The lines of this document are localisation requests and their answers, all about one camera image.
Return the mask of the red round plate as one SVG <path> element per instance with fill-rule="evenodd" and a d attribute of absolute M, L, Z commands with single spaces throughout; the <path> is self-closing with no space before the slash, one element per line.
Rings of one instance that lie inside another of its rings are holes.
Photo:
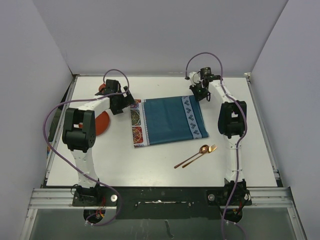
<path fill-rule="evenodd" d="M 94 111 L 85 110 L 83 119 L 78 124 L 78 127 L 80 129 L 83 128 L 83 121 L 86 120 L 88 120 L 88 122 L 85 123 L 85 130 L 88 130 L 89 136 L 91 138 L 103 134 L 110 125 L 110 116 L 106 111 L 103 111 L 98 116 L 95 116 Z"/>

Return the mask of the blue patterned placemat cloth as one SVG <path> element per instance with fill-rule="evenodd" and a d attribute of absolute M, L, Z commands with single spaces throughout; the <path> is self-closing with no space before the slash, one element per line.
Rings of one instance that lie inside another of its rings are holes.
<path fill-rule="evenodd" d="M 209 137 L 193 95 L 136 99 L 130 106 L 130 117 L 135 148 Z"/>

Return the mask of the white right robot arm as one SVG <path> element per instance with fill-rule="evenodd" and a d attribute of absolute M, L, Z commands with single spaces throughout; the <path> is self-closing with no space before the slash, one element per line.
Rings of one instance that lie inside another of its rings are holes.
<path fill-rule="evenodd" d="M 241 140 L 247 134 L 247 103 L 239 101 L 227 89 L 220 75 L 212 74 L 210 67 L 204 67 L 200 71 L 192 71 L 185 76 L 190 82 L 189 89 L 196 101 L 211 100 L 219 106 L 217 128 L 223 136 L 225 144 L 227 183 L 241 183 L 244 174 L 241 160 Z"/>

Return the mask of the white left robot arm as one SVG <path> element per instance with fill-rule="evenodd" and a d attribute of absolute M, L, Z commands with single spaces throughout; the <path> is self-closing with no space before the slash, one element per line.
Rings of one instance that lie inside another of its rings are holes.
<path fill-rule="evenodd" d="M 96 98 L 80 107 L 69 107 L 65 111 L 62 141 L 70 150 L 78 168 L 78 184 L 76 192 L 84 195 L 88 204 L 95 206 L 100 203 L 102 193 L 96 174 L 92 148 L 96 142 L 96 118 L 107 110 L 113 115 L 123 112 L 135 100 L 128 86 L 121 87 L 117 80 L 107 79 L 104 88 L 95 94 Z"/>

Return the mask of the pink plastic cup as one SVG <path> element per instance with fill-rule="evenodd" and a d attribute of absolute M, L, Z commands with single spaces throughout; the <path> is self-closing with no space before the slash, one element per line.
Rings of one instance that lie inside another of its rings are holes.
<path fill-rule="evenodd" d="M 103 83 L 99 86 L 98 91 L 101 92 L 104 88 L 106 87 L 106 85 Z"/>

